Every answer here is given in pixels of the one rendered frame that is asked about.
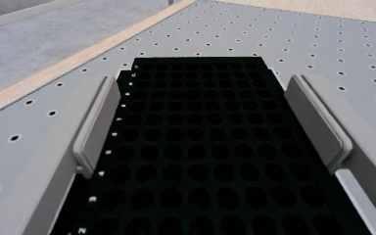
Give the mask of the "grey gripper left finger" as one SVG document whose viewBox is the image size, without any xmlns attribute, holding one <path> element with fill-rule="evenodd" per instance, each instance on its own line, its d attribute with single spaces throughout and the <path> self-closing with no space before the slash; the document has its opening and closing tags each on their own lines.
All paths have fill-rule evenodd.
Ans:
<svg viewBox="0 0 376 235">
<path fill-rule="evenodd" d="M 0 235 L 47 235 L 73 174 L 91 178 L 119 99 L 112 75 L 82 79 L 0 205 Z"/>
</svg>

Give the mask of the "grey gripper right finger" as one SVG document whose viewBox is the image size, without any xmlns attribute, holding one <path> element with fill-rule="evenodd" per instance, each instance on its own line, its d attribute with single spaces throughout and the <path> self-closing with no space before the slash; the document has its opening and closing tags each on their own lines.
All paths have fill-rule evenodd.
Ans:
<svg viewBox="0 0 376 235">
<path fill-rule="evenodd" d="M 293 74 L 284 96 L 331 175 L 349 169 L 376 209 L 376 131 L 321 73 Z"/>
</svg>

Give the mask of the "black well plate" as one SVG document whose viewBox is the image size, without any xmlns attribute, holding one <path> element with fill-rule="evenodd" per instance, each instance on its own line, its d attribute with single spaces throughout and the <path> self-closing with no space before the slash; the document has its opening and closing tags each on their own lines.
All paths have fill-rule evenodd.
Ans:
<svg viewBox="0 0 376 235">
<path fill-rule="evenodd" d="M 254 56 L 134 58 L 70 235 L 366 233 Z"/>
</svg>

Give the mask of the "grey flat base plate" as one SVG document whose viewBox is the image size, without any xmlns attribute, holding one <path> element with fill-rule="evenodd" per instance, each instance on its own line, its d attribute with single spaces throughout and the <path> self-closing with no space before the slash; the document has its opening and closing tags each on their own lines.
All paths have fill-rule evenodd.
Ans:
<svg viewBox="0 0 376 235">
<path fill-rule="evenodd" d="M 376 131 L 376 22 L 196 0 L 0 108 L 0 205 L 85 76 L 140 57 L 254 56 L 285 88 L 323 74 Z"/>
</svg>

